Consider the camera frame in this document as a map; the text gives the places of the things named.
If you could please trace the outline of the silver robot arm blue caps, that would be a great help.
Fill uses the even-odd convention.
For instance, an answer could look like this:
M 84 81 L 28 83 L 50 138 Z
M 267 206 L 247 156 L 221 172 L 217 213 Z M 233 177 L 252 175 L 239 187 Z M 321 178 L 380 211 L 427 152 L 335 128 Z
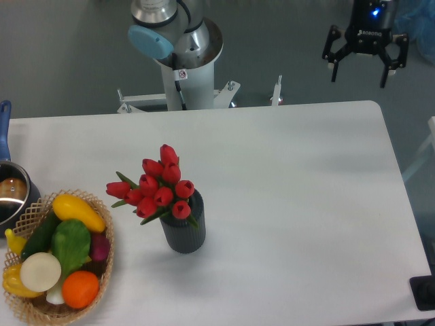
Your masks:
M 354 1 L 349 26 L 332 25 L 321 57 L 333 67 L 350 53 L 379 56 L 384 64 L 380 86 L 389 72 L 406 66 L 409 37 L 392 33 L 397 1 Z M 180 67 L 181 41 L 204 25 L 202 1 L 133 1 L 134 24 L 128 30 L 130 42 L 144 55 L 169 60 Z

